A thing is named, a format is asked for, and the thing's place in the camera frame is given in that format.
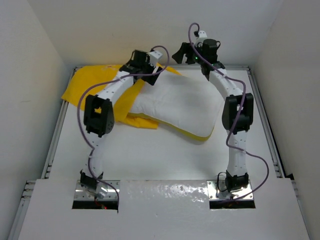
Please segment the white pillow with yellow edge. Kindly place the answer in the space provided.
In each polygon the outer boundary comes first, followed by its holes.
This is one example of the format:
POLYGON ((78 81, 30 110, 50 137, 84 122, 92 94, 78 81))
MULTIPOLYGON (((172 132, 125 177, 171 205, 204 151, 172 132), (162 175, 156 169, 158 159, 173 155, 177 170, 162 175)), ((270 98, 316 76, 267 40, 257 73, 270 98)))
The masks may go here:
POLYGON ((188 77, 171 69, 162 72, 154 85, 143 85, 127 115, 165 124, 205 142, 223 104, 217 88, 202 74, 188 77))

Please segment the yellow Pikachu pillowcase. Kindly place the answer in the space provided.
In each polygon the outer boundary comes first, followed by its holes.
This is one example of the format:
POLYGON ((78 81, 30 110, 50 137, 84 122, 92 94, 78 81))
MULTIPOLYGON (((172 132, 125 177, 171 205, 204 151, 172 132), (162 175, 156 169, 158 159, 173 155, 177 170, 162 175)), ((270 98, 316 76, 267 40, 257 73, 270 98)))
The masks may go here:
MULTIPOLYGON (((72 77, 61 98, 77 106, 85 90, 93 85, 113 80, 120 67, 120 65, 88 65, 80 68, 72 77)), ((152 130, 158 128, 159 124, 156 121, 130 113, 131 107, 144 85, 145 82, 143 80, 138 80, 118 99, 113 107, 116 122, 121 122, 135 128, 152 130)))

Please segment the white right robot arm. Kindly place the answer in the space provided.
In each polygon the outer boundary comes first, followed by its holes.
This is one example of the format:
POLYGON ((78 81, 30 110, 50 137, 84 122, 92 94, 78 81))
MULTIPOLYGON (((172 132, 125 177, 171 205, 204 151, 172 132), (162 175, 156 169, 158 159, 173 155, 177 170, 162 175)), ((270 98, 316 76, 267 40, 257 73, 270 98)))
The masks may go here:
POLYGON ((204 39, 200 43, 183 42, 172 58, 181 64, 199 64, 202 74, 212 83, 224 99, 222 125, 227 132, 226 145, 229 148, 229 160, 226 169, 225 187, 228 192, 245 188, 249 184, 246 167, 247 132, 253 123, 254 97, 236 86, 237 79, 228 76, 225 66, 218 61, 217 51, 220 42, 204 39))

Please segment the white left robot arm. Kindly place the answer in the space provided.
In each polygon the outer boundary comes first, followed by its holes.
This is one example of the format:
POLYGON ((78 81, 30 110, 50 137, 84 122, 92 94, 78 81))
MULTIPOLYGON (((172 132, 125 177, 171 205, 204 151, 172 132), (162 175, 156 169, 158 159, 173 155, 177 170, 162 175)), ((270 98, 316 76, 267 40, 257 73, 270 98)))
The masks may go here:
POLYGON ((85 167, 80 171, 82 187, 98 192, 99 185, 104 188, 111 186, 103 180, 102 162, 94 156, 94 152, 115 125, 116 102, 138 80, 153 86, 164 70, 157 67, 162 56, 154 48, 150 51, 134 50, 111 81, 89 87, 80 97, 77 105, 78 126, 84 141, 91 148, 85 167))

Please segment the white front cover board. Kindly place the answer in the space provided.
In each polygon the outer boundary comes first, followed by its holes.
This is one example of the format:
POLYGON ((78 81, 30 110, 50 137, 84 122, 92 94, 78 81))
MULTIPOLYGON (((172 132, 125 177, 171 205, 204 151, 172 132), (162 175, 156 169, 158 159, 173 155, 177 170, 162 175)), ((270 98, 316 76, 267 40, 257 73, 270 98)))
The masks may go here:
POLYGON ((306 240, 288 179, 266 183, 255 208, 210 209, 204 181, 121 181, 118 210, 73 209, 75 180, 35 183, 21 240, 306 240))

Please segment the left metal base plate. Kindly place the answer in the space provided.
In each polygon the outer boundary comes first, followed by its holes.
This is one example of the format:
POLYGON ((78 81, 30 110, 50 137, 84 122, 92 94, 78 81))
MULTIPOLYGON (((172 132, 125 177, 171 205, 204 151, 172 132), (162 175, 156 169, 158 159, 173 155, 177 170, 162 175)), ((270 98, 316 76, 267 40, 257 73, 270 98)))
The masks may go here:
POLYGON ((109 185, 99 182, 96 190, 94 190, 82 185, 80 180, 78 180, 73 199, 75 201, 93 201, 94 198, 97 198, 100 201, 117 201, 118 197, 116 191, 118 193, 120 192, 120 181, 111 180, 107 181, 107 183, 113 186, 114 189, 109 185))

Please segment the metal base plate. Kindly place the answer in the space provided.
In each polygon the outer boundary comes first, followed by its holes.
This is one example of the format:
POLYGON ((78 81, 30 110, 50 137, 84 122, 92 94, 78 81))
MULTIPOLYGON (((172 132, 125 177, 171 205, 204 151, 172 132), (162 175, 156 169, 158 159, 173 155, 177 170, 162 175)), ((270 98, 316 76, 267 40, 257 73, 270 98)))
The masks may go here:
POLYGON ((109 185, 99 182, 96 190, 94 190, 82 185, 80 180, 78 180, 73 199, 75 201, 93 201, 94 198, 97 198, 100 201, 117 201, 118 197, 116 191, 118 193, 120 192, 120 181, 111 180, 107 181, 107 183, 113 186, 114 189, 109 185))
POLYGON ((234 199, 237 201, 253 201, 254 195, 252 193, 252 190, 253 189, 250 182, 245 187, 241 187, 239 189, 228 192, 224 180, 219 180, 219 187, 216 179, 207 181, 207 191, 210 201, 224 201, 234 199))

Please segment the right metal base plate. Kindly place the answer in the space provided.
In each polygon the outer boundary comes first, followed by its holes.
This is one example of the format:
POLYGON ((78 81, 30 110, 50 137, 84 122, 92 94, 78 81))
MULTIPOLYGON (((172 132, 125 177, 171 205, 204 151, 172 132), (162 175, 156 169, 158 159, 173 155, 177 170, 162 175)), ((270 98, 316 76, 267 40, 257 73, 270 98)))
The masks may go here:
POLYGON ((219 187, 216 179, 207 181, 207 191, 210 201, 224 201, 234 199, 237 201, 253 201, 254 195, 252 193, 252 190, 253 189, 250 182, 245 187, 241 187, 239 189, 228 192, 224 180, 219 180, 219 187))

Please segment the aluminium table frame rail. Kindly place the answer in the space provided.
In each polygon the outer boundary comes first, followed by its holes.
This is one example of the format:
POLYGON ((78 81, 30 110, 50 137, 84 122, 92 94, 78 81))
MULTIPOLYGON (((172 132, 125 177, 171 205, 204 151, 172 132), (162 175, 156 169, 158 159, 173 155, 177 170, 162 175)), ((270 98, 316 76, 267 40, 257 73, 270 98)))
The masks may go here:
MULTIPOLYGON (((230 69, 228 72, 233 78, 243 80, 247 90, 255 97, 254 122, 247 135, 247 149, 258 155, 259 159, 249 157, 246 164, 252 184, 259 186, 256 192, 272 180, 290 181, 284 177, 252 74, 246 68, 230 69)), ((226 132, 220 121, 217 121, 210 139, 203 143, 192 141, 163 125, 157 130, 149 130, 118 124, 107 138, 104 174, 108 179, 119 180, 120 183, 203 181, 207 184, 207 180, 226 169, 229 151, 225 139, 226 132)), ((77 182, 87 154, 88 147, 77 126, 76 108, 64 102, 44 170, 38 180, 77 182)), ((12 239, 21 240, 22 225, 38 180, 27 185, 26 199, 18 208, 15 225, 10 233, 12 239)))

